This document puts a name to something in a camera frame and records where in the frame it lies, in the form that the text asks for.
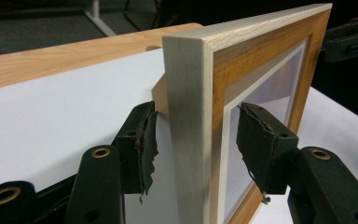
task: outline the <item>light wood frame corner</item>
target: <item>light wood frame corner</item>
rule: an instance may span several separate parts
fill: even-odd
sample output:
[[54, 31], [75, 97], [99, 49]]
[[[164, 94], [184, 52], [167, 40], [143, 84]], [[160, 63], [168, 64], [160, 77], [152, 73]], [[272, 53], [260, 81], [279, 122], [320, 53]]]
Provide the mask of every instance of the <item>light wood frame corner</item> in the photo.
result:
[[[298, 7], [163, 37], [180, 223], [217, 223], [226, 88], [308, 39], [288, 123], [296, 133], [331, 6]], [[252, 217], [260, 197], [247, 198], [251, 201], [245, 199], [239, 210], [251, 215], [231, 220]]]

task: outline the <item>gray carpet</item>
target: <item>gray carpet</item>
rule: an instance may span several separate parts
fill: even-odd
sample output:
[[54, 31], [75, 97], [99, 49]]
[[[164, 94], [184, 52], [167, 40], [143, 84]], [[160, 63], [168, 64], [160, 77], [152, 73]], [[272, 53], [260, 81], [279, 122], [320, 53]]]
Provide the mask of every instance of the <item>gray carpet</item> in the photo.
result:
[[[101, 19], [117, 35], [137, 31], [124, 18], [124, 5], [125, 2], [120, 0], [101, 9]], [[130, 14], [139, 27], [149, 29], [156, 14], [153, 0], [131, 0]], [[79, 7], [76, 10], [55, 7], [0, 14], [0, 54], [103, 37], [104, 34]]]

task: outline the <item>frame molding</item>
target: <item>frame molding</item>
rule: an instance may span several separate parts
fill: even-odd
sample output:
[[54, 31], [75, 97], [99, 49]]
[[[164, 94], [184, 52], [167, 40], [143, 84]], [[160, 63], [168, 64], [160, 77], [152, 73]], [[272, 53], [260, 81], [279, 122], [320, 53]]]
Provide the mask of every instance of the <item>frame molding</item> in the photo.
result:
[[[296, 133], [331, 6], [298, 7], [163, 37], [181, 223], [218, 222], [226, 88], [308, 39], [288, 124]], [[231, 221], [249, 221], [260, 199], [253, 186]]]
[[[300, 41], [226, 88], [220, 153], [218, 223], [228, 223], [230, 221], [254, 184], [251, 181], [252, 178], [248, 175], [246, 165], [241, 160], [240, 152], [233, 148], [235, 146], [232, 145], [233, 141], [235, 141], [233, 138], [237, 136], [237, 132], [233, 129], [238, 126], [240, 114], [238, 106], [244, 101], [250, 100], [248, 103], [257, 104], [254, 100], [263, 99], [259, 102], [261, 103], [260, 106], [268, 109], [272, 115], [278, 116], [276, 118], [287, 125], [296, 95], [298, 75], [304, 62], [303, 56], [307, 42], [308, 39]], [[276, 85], [270, 86], [275, 90], [273, 93], [266, 89], [266, 84], [268, 86], [272, 84], [271, 82]], [[266, 102], [265, 97], [270, 98], [272, 102]]]

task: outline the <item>brass grommet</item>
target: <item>brass grommet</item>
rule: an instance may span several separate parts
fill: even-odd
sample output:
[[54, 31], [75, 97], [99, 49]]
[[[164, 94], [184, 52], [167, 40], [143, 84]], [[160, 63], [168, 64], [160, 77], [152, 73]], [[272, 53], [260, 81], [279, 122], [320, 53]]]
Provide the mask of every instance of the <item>brass grommet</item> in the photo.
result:
[[110, 153], [110, 149], [109, 148], [105, 148], [105, 147], [100, 147], [100, 148], [95, 148], [92, 153], [91, 156], [93, 158], [103, 158], [106, 157], [107, 155], [109, 155]]
[[14, 200], [20, 195], [20, 192], [21, 189], [19, 187], [7, 187], [0, 189], [0, 205]]
[[331, 156], [329, 154], [324, 151], [321, 151], [320, 149], [313, 149], [310, 153], [312, 153], [314, 157], [324, 161], [328, 161], [331, 159]]

